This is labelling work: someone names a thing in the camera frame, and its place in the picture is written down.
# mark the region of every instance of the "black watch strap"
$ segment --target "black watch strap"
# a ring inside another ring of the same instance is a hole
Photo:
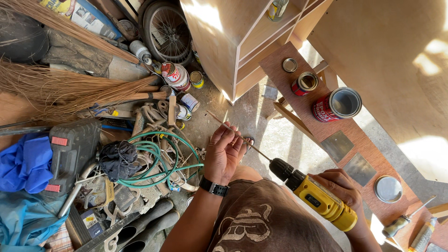
[[[206,190],[211,194],[216,194],[223,197],[227,195],[228,189],[230,188],[227,186],[221,186],[216,183],[213,183],[212,181],[206,179],[204,176],[202,177],[201,182],[199,183],[199,187],[201,187],[202,189]]]

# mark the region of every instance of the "brown t-shirt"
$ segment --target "brown t-shirt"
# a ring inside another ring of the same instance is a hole
[[[342,251],[325,227],[276,183],[240,179],[229,186],[208,252]]]

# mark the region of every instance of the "rubber boot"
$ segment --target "rubber boot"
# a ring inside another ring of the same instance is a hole
[[[171,210],[169,213],[163,215],[151,222],[145,230],[134,237],[120,252],[141,252],[143,251],[149,242],[154,238],[155,234],[159,231],[169,228],[176,224],[180,218],[180,214],[176,210]]]
[[[122,245],[130,241],[138,235],[149,222],[168,213],[173,207],[171,200],[159,200],[153,208],[149,209],[146,214],[143,214],[137,220],[129,223],[118,233],[117,245]]]

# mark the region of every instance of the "concrete floor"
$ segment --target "concrete floor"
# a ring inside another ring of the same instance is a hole
[[[299,52],[311,67],[316,66],[322,60],[309,43],[304,43],[304,47]],[[271,81],[266,77],[237,100],[234,106],[231,106],[211,81],[206,78],[204,88],[200,90],[192,88],[189,91],[201,102],[201,107],[193,113],[190,121],[185,122],[185,134],[194,144],[205,148],[210,136],[219,126],[213,118],[205,116],[205,110],[210,110],[221,120],[230,121],[233,125],[236,125],[243,135],[255,137],[255,146],[269,157],[279,157],[304,173],[317,174],[326,169],[336,168],[328,154],[302,134],[286,118],[279,115],[270,121],[266,120],[266,117],[274,111],[272,105],[274,100],[261,96],[264,85],[273,87]],[[426,180],[366,108],[363,108],[354,120],[413,189],[420,200],[425,201],[428,197],[435,194],[438,197],[429,203],[429,207],[448,202],[448,184]],[[248,152],[242,164],[253,167],[265,178],[269,178],[280,185],[283,184],[269,171],[268,161],[254,150]],[[185,203],[188,195],[186,191],[180,193],[172,192],[169,195],[169,198],[175,204],[175,208],[181,213],[186,208]],[[321,218],[298,198],[297,201],[324,224],[344,251],[351,251],[348,239],[343,232]],[[372,218],[371,211],[366,204],[365,212],[367,218]],[[163,240],[164,234],[159,232],[146,251],[157,252]],[[397,251],[387,243],[382,246],[382,249],[385,252]]]

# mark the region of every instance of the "cloth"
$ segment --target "cloth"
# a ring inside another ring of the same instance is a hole
[[[53,151],[48,134],[26,134],[0,152],[0,191],[38,193],[53,178],[50,171]]]
[[[66,198],[0,191],[0,252],[40,251],[38,245],[56,233],[69,215],[57,217]]]
[[[240,179],[229,186],[208,252],[342,252],[325,227],[274,182]]]
[[[54,235],[50,236],[50,238],[48,238],[45,243],[45,248],[49,249],[49,251],[51,252],[75,251],[65,223],[62,223],[62,226],[60,226],[58,231]]]
[[[128,141],[115,141],[107,144],[99,153],[99,165],[111,182],[117,182],[119,178],[128,179],[142,167],[135,166],[137,161],[137,146]]]

